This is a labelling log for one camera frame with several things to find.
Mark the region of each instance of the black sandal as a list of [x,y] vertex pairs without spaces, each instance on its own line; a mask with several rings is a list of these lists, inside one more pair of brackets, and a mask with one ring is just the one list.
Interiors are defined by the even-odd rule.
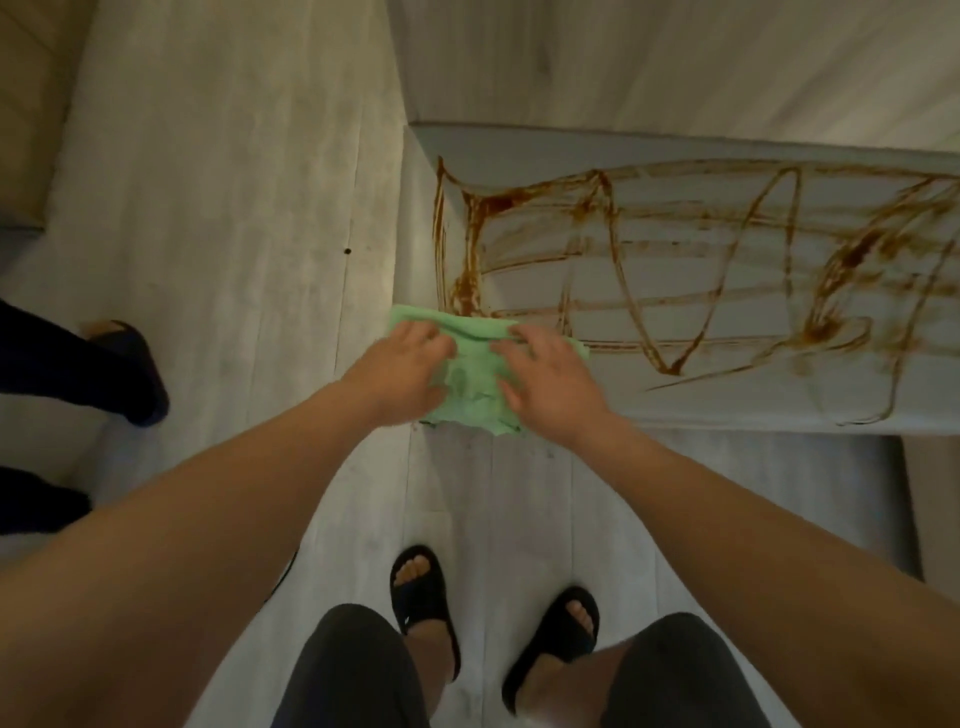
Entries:
[[[592,635],[567,611],[566,605],[571,601],[579,601],[584,605],[593,620]],[[599,632],[600,610],[590,592],[583,587],[564,589],[546,610],[534,639],[523,648],[503,681],[500,695],[510,715],[516,715],[516,693],[540,655],[553,655],[565,663],[572,663],[578,657],[589,655],[593,651]]]
[[[430,571],[395,587],[396,574],[400,568],[417,556],[430,562]],[[394,606],[394,616],[401,635],[406,635],[412,626],[427,619],[441,619],[446,622],[450,643],[453,645],[453,680],[456,680],[460,674],[460,644],[457,642],[457,633],[453,629],[450,610],[446,604],[444,572],[440,568],[437,554],[429,546],[410,546],[397,556],[394,567],[390,569],[390,601]]]
[[167,396],[167,390],[163,386],[163,379],[160,378],[160,372],[156,368],[153,355],[150,354],[150,347],[143,334],[123,321],[113,321],[122,331],[110,331],[94,336],[89,339],[91,344],[95,344],[101,349],[115,353],[127,361],[131,362],[137,369],[147,376],[150,380],[150,386],[154,395],[154,411],[141,420],[135,420],[129,415],[127,420],[131,425],[137,427],[150,427],[162,422],[170,412],[170,398]]

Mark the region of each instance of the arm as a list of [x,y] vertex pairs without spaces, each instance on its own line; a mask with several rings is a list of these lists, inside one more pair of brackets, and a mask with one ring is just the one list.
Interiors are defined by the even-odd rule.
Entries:
[[700,604],[804,725],[960,723],[960,608],[614,415],[561,337],[518,327],[508,403],[643,520]]
[[181,725],[374,428],[422,416],[449,337],[399,325],[343,380],[0,574],[0,723]]

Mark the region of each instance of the knee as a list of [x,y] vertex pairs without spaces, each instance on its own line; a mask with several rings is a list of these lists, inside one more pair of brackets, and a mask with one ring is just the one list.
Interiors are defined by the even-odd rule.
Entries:
[[339,604],[327,612],[307,642],[307,649],[363,657],[384,643],[399,642],[397,631],[373,609]]
[[676,612],[662,617],[644,631],[649,631],[650,637],[658,642],[664,641],[674,645],[709,644],[714,648],[722,645],[726,649],[726,643],[716,630],[703,619],[689,612]]

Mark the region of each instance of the hand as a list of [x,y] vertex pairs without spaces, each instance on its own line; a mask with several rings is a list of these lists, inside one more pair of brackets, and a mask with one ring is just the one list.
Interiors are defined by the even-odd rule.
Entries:
[[510,333],[523,339],[530,351],[509,339],[491,344],[516,377],[517,383],[499,382],[507,404],[534,432],[576,449],[584,429],[610,414],[603,392],[560,334],[526,325],[514,326]]
[[457,354],[449,336],[428,321],[401,321],[344,374],[372,404],[373,426],[401,425],[439,407],[446,387],[430,386],[440,365]]

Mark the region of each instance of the dark pants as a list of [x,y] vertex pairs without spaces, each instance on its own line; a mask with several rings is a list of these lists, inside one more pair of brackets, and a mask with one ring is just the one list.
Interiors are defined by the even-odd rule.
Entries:
[[[427,728],[420,680],[397,631],[342,604],[303,648],[273,728]],[[690,614],[634,638],[607,698],[603,728],[770,728],[727,644]]]
[[[49,397],[134,418],[154,406],[150,380],[130,361],[3,301],[0,393]],[[52,533],[89,509],[83,494],[0,467],[0,534]]]

